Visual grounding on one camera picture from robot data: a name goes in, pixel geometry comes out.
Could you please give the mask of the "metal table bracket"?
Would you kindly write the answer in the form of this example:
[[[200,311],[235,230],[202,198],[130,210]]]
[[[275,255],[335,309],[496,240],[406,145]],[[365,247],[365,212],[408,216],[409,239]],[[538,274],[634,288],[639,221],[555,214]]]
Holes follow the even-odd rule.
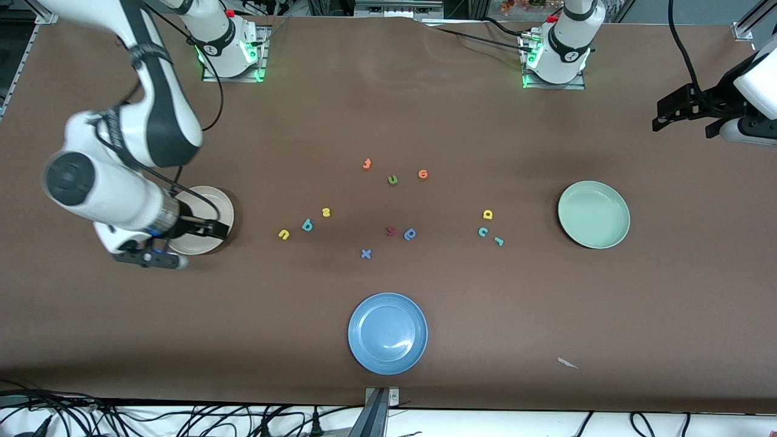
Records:
[[[388,393],[388,406],[389,407],[397,407],[399,406],[400,398],[399,398],[399,387],[367,387],[365,390],[365,398],[364,403],[366,404],[369,399],[372,397],[373,393],[376,393],[380,389],[385,389]]]

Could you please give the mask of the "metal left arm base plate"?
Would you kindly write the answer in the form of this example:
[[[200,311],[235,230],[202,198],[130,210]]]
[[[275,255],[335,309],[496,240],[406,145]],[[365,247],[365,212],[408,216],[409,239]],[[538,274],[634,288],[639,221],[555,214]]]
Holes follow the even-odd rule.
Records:
[[[521,36],[517,37],[517,42],[519,47],[528,48],[527,52],[521,53],[522,82],[525,89],[585,90],[585,77],[583,76],[585,61],[582,61],[580,66],[575,69],[575,77],[569,82],[561,84],[548,82],[533,69],[540,62],[542,55],[548,52],[543,45],[541,34],[522,32]]]

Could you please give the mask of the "aluminium frame rail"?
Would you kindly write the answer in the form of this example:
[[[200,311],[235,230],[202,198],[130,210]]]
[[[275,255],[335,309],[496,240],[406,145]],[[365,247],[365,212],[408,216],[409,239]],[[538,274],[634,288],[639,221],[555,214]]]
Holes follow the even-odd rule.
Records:
[[[746,14],[731,25],[735,40],[751,41],[754,28],[765,21],[773,12],[777,12],[777,0],[758,0]]]
[[[0,121],[27,63],[39,28],[56,16],[39,0],[0,0]]]

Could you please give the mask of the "grey equipment box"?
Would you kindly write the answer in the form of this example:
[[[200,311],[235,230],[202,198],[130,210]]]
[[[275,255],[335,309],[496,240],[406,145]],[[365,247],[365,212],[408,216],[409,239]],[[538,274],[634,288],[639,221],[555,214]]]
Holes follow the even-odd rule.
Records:
[[[353,16],[444,19],[443,0],[355,0]]]

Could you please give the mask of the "orange flowers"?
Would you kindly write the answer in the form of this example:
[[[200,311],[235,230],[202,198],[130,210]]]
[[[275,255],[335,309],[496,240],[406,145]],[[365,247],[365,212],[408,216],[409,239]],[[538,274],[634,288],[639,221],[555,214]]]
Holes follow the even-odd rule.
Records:
[[[549,8],[549,0],[501,0],[499,9],[505,16],[525,15],[544,12]]]

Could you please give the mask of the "blue round plate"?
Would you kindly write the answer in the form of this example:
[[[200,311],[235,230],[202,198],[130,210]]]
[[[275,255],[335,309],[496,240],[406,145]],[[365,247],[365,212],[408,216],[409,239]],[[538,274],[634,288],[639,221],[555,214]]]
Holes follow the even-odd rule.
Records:
[[[429,328],[416,302],[399,293],[378,293],[353,310],[347,328],[355,360],[374,374],[394,376],[413,368],[427,348]]]

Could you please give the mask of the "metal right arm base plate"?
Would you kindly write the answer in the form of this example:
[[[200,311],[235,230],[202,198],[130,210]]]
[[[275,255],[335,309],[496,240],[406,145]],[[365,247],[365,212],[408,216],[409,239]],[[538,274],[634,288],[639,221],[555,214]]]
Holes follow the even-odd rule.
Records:
[[[205,82],[261,83],[266,75],[271,27],[246,25],[219,55],[214,48],[198,53]]]

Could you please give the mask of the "beige round plate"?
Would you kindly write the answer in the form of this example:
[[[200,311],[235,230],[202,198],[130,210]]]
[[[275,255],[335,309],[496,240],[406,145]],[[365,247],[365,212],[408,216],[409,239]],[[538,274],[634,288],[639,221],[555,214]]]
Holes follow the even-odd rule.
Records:
[[[218,219],[219,222],[231,227],[235,221],[235,208],[231,199],[224,191],[213,186],[193,186],[191,191],[200,194],[214,204],[207,202],[187,192],[177,194],[177,200],[187,204],[195,217],[201,219]],[[171,241],[169,247],[172,251],[180,252],[187,256],[206,254],[220,246],[224,241],[211,236],[196,236],[184,234]]]

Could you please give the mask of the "brown table cover sheet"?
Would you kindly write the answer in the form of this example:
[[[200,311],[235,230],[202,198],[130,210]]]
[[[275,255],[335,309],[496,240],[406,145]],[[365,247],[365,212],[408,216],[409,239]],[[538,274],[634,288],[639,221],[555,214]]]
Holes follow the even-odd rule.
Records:
[[[360,404],[393,385],[412,407],[777,412],[777,149],[707,139],[707,120],[652,132],[688,81],[666,27],[608,25],[595,48],[585,90],[525,89],[506,48],[410,19],[283,21],[266,80],[225,84],[182,174],[231,197],[236,231],[170,271],[117,263],[42,190],[67,119],[135,81],[114,36],[42,27],[0,121],[0,378],[149,400]],[[588,180],[629,207],[610,249],[558,221]],[[399,375],[348,346],[378,293],[428,324]]]

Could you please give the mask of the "green round plate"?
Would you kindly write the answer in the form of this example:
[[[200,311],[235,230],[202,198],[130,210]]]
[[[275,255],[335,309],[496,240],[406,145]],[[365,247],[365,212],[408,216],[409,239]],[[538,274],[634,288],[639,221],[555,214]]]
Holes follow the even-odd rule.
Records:
[[[599,181],[580,181],[567,186],[556,211],[566,235],[589,249],[619,245],[631,227],[631,214],[624,197]]]

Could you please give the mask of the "grey aluminium post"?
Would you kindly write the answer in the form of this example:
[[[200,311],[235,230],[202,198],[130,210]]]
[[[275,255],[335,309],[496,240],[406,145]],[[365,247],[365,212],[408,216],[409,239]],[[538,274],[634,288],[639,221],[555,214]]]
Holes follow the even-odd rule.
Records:
[[[391,401],[389,388],[372,390],[348,437],[385,437],[389,401]]]

